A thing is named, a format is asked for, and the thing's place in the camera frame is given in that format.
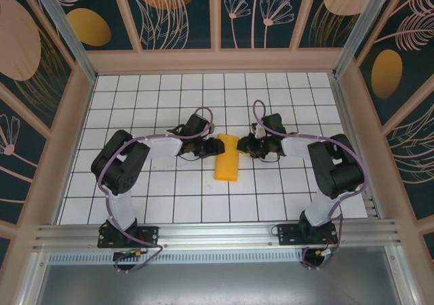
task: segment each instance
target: black grid line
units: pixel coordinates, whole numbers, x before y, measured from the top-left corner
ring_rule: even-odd
[[[178,112],[178,124],[180,124],[181,121],[181,102],[182,102],[182,77],[183,75],[181,75],[181,83],[180,83],[180,87],[179,87],[179,112]],[[174,182],[174,208],[173,208],[173,213],[172,213],[172,222],[175,222],[175,200],[176,200],[176,174],[178,173],[178,171],[176,170],[178,168],[178,157],[176,157],[175,159],[175,182]]]
[[[226,111],[227,105],[226,105],[226,76],[223,75],[223,96],[224,96],[224,130],[226,134],[228,134],[228,114]],[[228,186],[228,203],[229,203],[229,222],[231,222],[231,190],[229,190],[229,182],[227,182]]]
[[[139,77],[138,82],[137,82],[137,92],[136,92],[136,101],[134,102],[134,109],[136,108],[137,105],[137,98],[138,98],[138,88],[140,87],[140,80],[142,80],[142,76]],[[130,134],[133,131],[133,123],[134,123],[134,116],[136,115],[136,111],[133,111],[133,117],[131,119],[131,127],[130,127]],[[145,208],[144,208],[144,212],[146,213],[146,202],[148,202],[148,198],[146,198],[145,201]]]
[[[95,90],[96,90],[97,84],[98,84],[98,78],[96,79],[96,82],[95,82]],[[90,103],[89,103],[89,108],[92,105],[92,102],[94,101],[95,90],[92,92],[92,97],[91,97],[91,100],[90,100]],[[75,172],[75,166],[77,164],[77,159],[78,159],[78,156],[79,156],[80,147],[81,147],[81,144],[83,142],[85,128],[86,128],[86,125],[87,125],[87,121],[89,120],[90,109],[88,109],[86,112],[87,112],[86,119],[85,119],[85,123],[84,123],[83,129],[82,129],[82,132],[81,132],[81,137],[80,137],[78,149],[77,149],[77,152],[76,152],[76,155],[75,155],[75,160],[74,160],[74,164],[73,164],[73,170],[72,170],[72,172],[70,174],[70,178],[68,179],[68,188],[67,188],[65,196],[64,196],[64,202],[62,202],[63,203],[63,207],[62,207],[62,213],[60,214],[60,219],[58,221],[59,223],[62,222],[63,212],[64,212],[64,208],[65,208],[65,205],[66,205],[66,201],[68,199],[69,190],[71,188],[71,183],[72,183],[74,172]]]
[[[285,77],[286,77],[286,81],[288,82],[288,87],[289,87],[290,86],[290,82],[288,81],[288,76],[285,75]],[[288,88],[288,89],[290,91],[291,104],[293,104],[292,97],[291,97],[291,89],[290,88]],[[271,114],[273,114],[273,106],[271,105],[270,91],[268,89],[268,81],[267,81],[267,91],[269,93],[270,111],[271,111]],[[283,178],[282,178],[282,171],[281,171],[281,168],[280,168],[280,160],[277,160],[277,166],[279,167],[280,186],[281,186],[281,189],[282,189],[283,207],[285,208],[285,218],[286,218],[286,220],[288,220],[288,213],[286,211],[285,194],[284,194],[284,191],[283,191]]]
[[[261,171],[269,171],[269,170],[277,169],[277,168],[278,167],[264,167],[264,168],[256,168],[256,169],[260,169]],[[300,166],[298,166],[298,167],[281,167],[281,168],[282,169],[303,169],[303,168],[305,168],[305,166],[302,166],[302,167],[300,167]],[[252,170],[253,170],[253,167],[252,168],[240,168],[239,169],[239,171],[252,171]],[[154,170],[146,169],[146,170],[142,170],[141,172],[146,173],[148,171],[170,173],[170,172],[175,172],[175,171],[200,171],[200,169],[154,169]],[[203,169],[202,171],[213,171],[213,169]],[[91,171],[75,171],[74,173],[80,173],[80,174],[89,173],[90,174]]]
[[[203,74],[201,74],[202,78],[202,106],[203,106]],[[201,222],[203,222],[203,159],[201,159]]]
[[[312,97],[313,97],[313,91],[312,91],[312,85],[311,85],[311,79],[309,78],[309,76],[307,76],[307,80],[308,80],[308,82],[309,82],[309,87],[311,88],[311,93],[312,93]],[[317,113],[317,118],[318,118],[318,123],[319,123],[319,128],[320,128],[320,130],[321,130],[321,135],[322,136],[324,136],[324,133],[323,133],[323,127],[321,126],[321,121],[319,120],[319,115],[318,115],[318,109],[317,109],[317,105],[316,105],[316,103],[315,103],[315,112]]]
[[[309,76],[307,76],[307,80],[309,82],[309,89],[310,89],[310,91],[312,91],[311,82],[309,81]],[[311,187],[309,186],[309,176],[307,175],[306,162],[304,161],[304,159],[303,159],[303,163],[304,163],[304,174],[306,175],[306,181],[307,181],[307,188],[310,191]]]
[[[196,90],[191,90],[191,92],[200,92],[198,89]],[[292,107],[292,106],[316,106],[316,104],[306,104],[306,105],[276,105],[276,106],[280,106],[280,107]],[[335,104],[321,104],[318,106],[336,106]],[[232,107],[252,107],[252,105],[226,105],[226,106],[211,106],[212,108],[232,108]],[[91,108],[90,110],[156,110],[156,109],[171,109],[171,108],[178,108],[178,107],[173,107],[173,106],[158,106],[158,107],[115,107],[115,108]],[[181,109],[183,108],[194,108],[194,106],[180,106]]]
[[[228,88],[228,90],[244,90],[246,88]],[[247,89],[265,89],[265,87],[247,88]],[[308,89],[307,87],[270,87],[269,89]],[[311,89],[329,89],[329,87],[312,87]],[[183,91],[196,91],[200,92],[200,89],[182,89]],[[222,90],[222,88],[207,88],[206,90]],[[137,90],[121,90],[121,92],[136,92]],[[158,89],[144,89],[140,92],[158,92]],[[164,92],[177,92],[177,89],[163,89]],[[113,93],[113,90],[98,90],[96,93]]]
[[[310,125],[319,125],[319,126],[321,126],[321,125],[341,125],[341,123],[323,123],[323,124],[318,124],[318,123],[308,123],[308,124],[303,124],[303,123],[299,123],[297,126],[299,126],[299,125],[306,125],[306,126],[310,126]],[[218,127],[247,127],[247,126],[250,126],[250,125],[242,125],[242,124],[238,124],[238,125],[216,125],[216,127],[218,128]],[[155,127],[132,127],[133,129],[161,129],[161,128],[166,128],[167,127],[167,125],[157,125],[157,126],[155,126]],[[88,128],[88,129],[86,129],[86,130],[105,130],[105,129],[125,129],[125,127],[109,127],[109,128],[106,128],[106,127],[91,127],[91,128]],[[99,150],[99,148],[80,148],[80,150],[95,150],[95,149],[98,149]]]
[[[247,93],[247,79],[245,78],[245,74],[244,74],[244,83],[245,83],[245,98],[248,101],[249,97],[248,97],[248,93]],[[248,114],[248,119],[249,119],[249,128],[250,127],[250,112],[249,109],[247,109],[247,114]],[[255,162],[252,159],[252,166],[253,166],[253,182],[255,184],[255,200],[256,200],[256,215],[258,216],[258,221],[259,221],[259,203],[258,203],[258,188],[256,187],[256,172],[255,172]]]
[[[299,195],[299,194],[315,194],[315,191],[298,191],[298,192],[258,192],[258,195]],[[204,195],[205,197],[210,196],[227,196],[227,193],[212,193],[208,195]],[[231,193],[231,195],[253,195],[253,193]],[[177,197],[199,197],[200,195],[178,195]],[[70,199],[91,199],[93,196],[88,197],[70,197]],[[173,195],[132,195],[132,198],[144,198],[144,197],[150,197],[150,198],[172,198]],[[94,196],[95,199],[103,199],[105,197],[103,196]]]
[[[160,75],[160,82],[158,84],[158,88],[161,87],[161,75]],[[160,90],[158,90],[158,98],[157,98],[157,103],[158,100],[160,99]],[[155,113],[155,126],[157,126],[157,112]],[[146,192],[147,198],[146,198],[146,207],[145,207],[145,211],[144,211],[144,218],[143,218],[143,222],[146,223],[146,214],[148,213],[148,200],[149,200],[149,186],[151,185],[151,171],[152,170],[152,160],[149,161],[149,175],[148,175],[148,189]]]
[[[120,77],[121,77],[121,76],[118,76],[118,77],[117,77],[115,97],[113,98],[113,104],[112,104],[112,106],[115,105],[116,94],[117,94],[117,86],[119,85],[119,79],[120,79]],[[111,121],[111,114],[112,114],[112,112],[113,112],[113,110],[110,112],[110,117],[108,118],[108,128],[107,128],[107,130],[106,130],[106,135],[105,135],[105,138],[104,138],[104,143],[106,142],[106,140],[107,140],[107,136],[109,135],[109,127],[110,127],[110,121]],[[88,223],[88,224],[89,224],[89,221],[90,221],[90,215],[91,215],[91,213],[92,213],[92,206],[94,205],[94,197],[95,197],[96,189],[97,189],[97,183],[95,183],[95,187],[94,187],[94,196],[92,197],[92,202],[90,203],[89,216],[87,217],[87,223]]]

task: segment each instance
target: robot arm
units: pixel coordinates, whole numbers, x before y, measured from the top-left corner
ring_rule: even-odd
[[[132,211],[131,188],[136,183],[146,160],[190,152],[199,158],[206,158],[224,152],[224,144],[219,139],[206,139],[207,135],[193,139],[182,138],[199,134],[207,125],[209,125],[207,120],[193,114],[185,125],[169,130],[172,135],[133,142],[111,163],[102,178],[102,183],[109,190],[110,209],[122,230],[127,231],[136,226],[136,218]],[[109,159],[131,139],[133,136],[125,130],[115,132],[92,163],[91,171],[97,180]]]
[[[281,116],[272,114],[262,118],[267,128],[286,134]],[[343,148],[331,142],[317,139],[283,137],[262,132],[258,134],[257,124],[252,124],[254,134],[240,139],[237,149],[252,158],[265,158],[269,153],[279,156],[301,157],[312,163],[318,191],[312,203],[300,215],[299,229],[305,241],[321,236],[327,229],[331,215],[347,192],[355,191],[364,182],[363,170],[356,160]],[[344,134],[332,137],[352,150]]]

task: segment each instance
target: black mounting bracket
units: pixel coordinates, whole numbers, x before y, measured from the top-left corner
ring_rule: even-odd
[[[144,242],[155,244],[158,242],[157,226],[137,225],[137,220],[126,230],[126,233],[143,240]],[[98,236],[98,249],[133,249],[141,248],[143,245],[132,241],[119,232],[108,220],[100,227]]]
[[[278,224],[277,233],[279,245],[325,245],[327,241],[338,242],[335,225],[329,221],[324,225],[314,227],[307,220],[304,211],[297,224]]]
[[[333,223],[327,223],[327,226],[321,229],[326,237],[333,243],[337,244],[338,237],[336,236],[336,228]],[[304,238],[299,224],[278,224],[277,236],[279,237],[279,245],[326,245],[327,238],[323,234],[318,234],[314,237]]]

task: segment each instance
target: decorative wallpaper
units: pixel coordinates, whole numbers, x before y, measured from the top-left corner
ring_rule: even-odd
[[[429,232],[428,234],[423,235],[423,239],[427,244],[429,254],[431,255],[431,259],[433,259],[434,263],[434,232]]]
[[[378,22],[380,21],[382,15],[384,14],[384,11],[386,10],[386,8],[390,2],[391,2],[391,0],[386,0],[386,2],[383,3],[377,17],[375,18],[374,22],[372,23],[371,27],[369,28],[368,32],[366,33],[365,37],[363,38],[363,41],[360,43],[359,47],[357,48],[357,51],[355,52],[356,58],[359,57],[360,52],[365,47],[366,41],[370,38],[372,31],[377,26]]]
[[[360,66],[382,124],[434,73],[434,0],[400,0]]]
[[[313,0],[299,47],[343,47],[368,0]]]
[[[221,48],[288,48],[302,0],[222,0]]]
[[[57,1],[86,50],[132,49],[116,0]]]
[[[71,68],[26,0],[0,10],[0,83],[51,127]]]
[[[210,0],[128,0],[143,49],[211,48]]]
[[[10,243],[11,243],[10,239],[5,239],[4,237],[0,237],[0,269],[1,266],[3,265],[3,261],[5,260],[7,248],[9,247]]]
[[[0,220],[16,224],[45,138],[0,100]]]
[[[416,218],[434,215],[434,93],[387,140]]]

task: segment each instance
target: yellow sponge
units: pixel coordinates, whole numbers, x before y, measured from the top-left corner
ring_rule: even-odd
[[[219,134],[224,143],[224,153],[216,157],[216,172],[214,178],[219,181],[238,181],[238,137]]]

